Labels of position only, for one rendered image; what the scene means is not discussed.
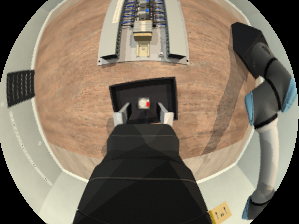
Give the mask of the grey relay panel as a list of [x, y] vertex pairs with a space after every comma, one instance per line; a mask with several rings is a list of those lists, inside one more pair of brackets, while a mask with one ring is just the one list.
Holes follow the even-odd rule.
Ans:
[[179, 0], [149, 0], [149, 20], [138, 20], [138, 0], [111, 2], [101, 31], [97, 66], [126, 61], [190, 65], [186, 25]]

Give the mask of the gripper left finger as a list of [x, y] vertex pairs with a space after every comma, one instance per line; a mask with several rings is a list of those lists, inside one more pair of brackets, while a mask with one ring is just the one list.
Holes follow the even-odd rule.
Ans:
[[132, 113], [131, 103], [126, 103], [118, 112], [113, 113], [114, 126], [126, 124]]

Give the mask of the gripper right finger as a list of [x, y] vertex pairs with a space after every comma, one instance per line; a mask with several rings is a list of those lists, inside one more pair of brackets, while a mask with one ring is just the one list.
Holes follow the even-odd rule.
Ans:
[[156, 113], [162, 124], [173, 126], [174, 113], [169, 112], [162, 103], [157, 103]]

